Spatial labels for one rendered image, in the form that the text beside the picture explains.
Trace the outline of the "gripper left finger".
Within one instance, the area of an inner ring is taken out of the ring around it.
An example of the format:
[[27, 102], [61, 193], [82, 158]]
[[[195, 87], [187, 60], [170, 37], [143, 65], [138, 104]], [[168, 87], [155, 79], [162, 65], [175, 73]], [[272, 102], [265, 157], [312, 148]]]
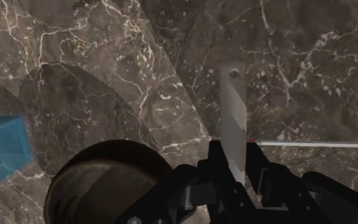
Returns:
[[209, 142], [208, 158], [182, 164], [123, 212], [114, 224], [182, 224], [198, 206], [212, 224], [244, 224], [254, 204], [228, 167], [221, 142]]

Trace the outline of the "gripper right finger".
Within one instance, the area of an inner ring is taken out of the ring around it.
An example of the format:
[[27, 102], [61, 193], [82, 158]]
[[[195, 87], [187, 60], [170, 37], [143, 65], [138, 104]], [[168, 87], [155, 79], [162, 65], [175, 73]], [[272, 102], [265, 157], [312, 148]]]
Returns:
[[246, 144], [245, 172], [267, 213], [281, 224], [358, 224], [358, 192], [309, 171], [302, 176], [271, 162], [257, 143]]

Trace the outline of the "grey metal bar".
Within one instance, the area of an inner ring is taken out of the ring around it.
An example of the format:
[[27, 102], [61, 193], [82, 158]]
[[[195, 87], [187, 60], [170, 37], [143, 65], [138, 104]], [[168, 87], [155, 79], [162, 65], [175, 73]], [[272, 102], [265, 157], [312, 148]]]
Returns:
[[246, 63], [226, 61], [219, 66], [221, 144], [236, 181], [245, 183], [247, 142]]

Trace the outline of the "thin white rod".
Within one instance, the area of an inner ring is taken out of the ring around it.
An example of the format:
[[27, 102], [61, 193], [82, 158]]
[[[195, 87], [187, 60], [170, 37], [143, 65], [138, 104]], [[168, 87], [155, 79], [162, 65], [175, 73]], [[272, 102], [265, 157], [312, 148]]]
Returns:
[[358, 142], [327, 142], [327, 141], [267, 141], [252, 140], [260, 146], [299, 146], [299, 147], [330, 147], [330, 148], [358, 148]]

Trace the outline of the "dark brown round bowl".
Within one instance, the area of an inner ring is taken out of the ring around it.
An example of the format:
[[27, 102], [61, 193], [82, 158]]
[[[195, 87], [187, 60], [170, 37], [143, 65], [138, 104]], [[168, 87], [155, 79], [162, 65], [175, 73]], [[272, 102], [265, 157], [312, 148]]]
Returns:
[[53, 178], [45, 199], [45, 223], [113, 224], [171, 171], [157, 151], [135, 141], [89, 146]]

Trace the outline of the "translucent blue block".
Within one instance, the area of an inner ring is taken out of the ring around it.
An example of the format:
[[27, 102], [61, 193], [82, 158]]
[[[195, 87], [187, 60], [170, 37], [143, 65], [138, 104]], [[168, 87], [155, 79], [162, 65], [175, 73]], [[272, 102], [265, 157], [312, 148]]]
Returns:
[[32, 160], [21, 116], [0, 116], [0, 181]]

